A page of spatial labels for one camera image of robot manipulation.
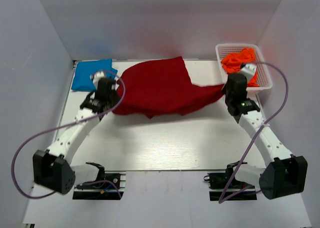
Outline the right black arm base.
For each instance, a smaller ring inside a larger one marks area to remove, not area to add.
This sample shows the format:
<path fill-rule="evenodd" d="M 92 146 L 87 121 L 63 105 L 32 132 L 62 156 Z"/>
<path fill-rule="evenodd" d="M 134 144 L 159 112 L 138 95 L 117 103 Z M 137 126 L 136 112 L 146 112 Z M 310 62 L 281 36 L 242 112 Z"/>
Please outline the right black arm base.
<path fill-rule="evenodd" d="M 217 202 L 229 180 L 228 176 L 224 172 L 214 172 L 208 173 L 203 177 L 203 180 L 208 183 L 209 187 L 209 200 L 211 202 Z M 228 187 L 225 197 L 235 193 L 249 184 L 233 180 L 230 186 Z M 257 200 L 257 191 L 254 186 L 251 186 L 247 190 L 235 195 L 232 198 L 229 198 L 228 201 L 255 201 Z"/>

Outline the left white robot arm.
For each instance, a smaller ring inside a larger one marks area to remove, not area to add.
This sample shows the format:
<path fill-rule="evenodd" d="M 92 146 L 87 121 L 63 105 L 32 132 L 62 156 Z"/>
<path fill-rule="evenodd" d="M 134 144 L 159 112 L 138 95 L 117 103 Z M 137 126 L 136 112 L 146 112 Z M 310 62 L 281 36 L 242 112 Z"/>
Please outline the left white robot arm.
<path fill-rule="evenodd" d="M 115 86 L 116 81 L 112 78 L 99 79 L 96 90 L 90 92 L 80 105 L 75 124 L 69 125 L 44 151 L 34 153 L 32 163 L 36 184 L 63 195 L 80 184 L 92 184 L 96 188 L 105 184 L 102 165 L 86 162 L 72 167 L 71 163 L 90 131 L 120 101 Z"/>

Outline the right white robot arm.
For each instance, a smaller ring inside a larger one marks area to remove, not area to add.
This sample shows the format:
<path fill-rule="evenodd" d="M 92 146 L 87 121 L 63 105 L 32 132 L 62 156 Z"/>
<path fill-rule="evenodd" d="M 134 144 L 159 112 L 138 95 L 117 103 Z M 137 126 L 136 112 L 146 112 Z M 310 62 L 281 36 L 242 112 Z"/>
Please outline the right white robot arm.
<path fill-rule="evenodd" d="M 278 139 L 263 120 L 258 105 L 247 97 L 247 79 L 239 73 L 228 75 L 223 88 L 229 114 L 251 138 L 260 152 L 265 168 L 251 166 L 241 159 L 227 166 L 226 183 L 236 188 L 247 183 L 259 188 L 263 195 L 275 199 L 301 193 L 305 188 L 308 163 L 303 156 L 295 156 Z"/>

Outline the dark red t-shirt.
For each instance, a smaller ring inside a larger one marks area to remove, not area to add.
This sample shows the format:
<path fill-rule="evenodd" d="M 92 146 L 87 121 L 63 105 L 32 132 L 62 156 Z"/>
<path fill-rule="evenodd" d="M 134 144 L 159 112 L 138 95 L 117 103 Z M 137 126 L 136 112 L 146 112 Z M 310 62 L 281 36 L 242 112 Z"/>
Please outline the dark red t-shirt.
<path fill-rule="evenodd" d="M 222 97 L 223 84 L 199 86 L 192 83 L 182 57 L 151 60 L 126 69 L 117 93 L 124 99 L 116 115 L 187 115 Z"/>

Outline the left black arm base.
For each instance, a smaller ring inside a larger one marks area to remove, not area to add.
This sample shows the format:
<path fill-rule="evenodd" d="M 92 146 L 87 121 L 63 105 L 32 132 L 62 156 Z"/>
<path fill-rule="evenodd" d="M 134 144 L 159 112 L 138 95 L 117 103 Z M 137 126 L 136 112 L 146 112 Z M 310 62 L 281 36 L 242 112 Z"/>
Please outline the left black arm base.
<path fill-rule="evenodd" d="M 119 201 L 126 185 L 125 172 L 105 172 L 101 181 L 85 182 L 75 186 L 73 200 Z"/>

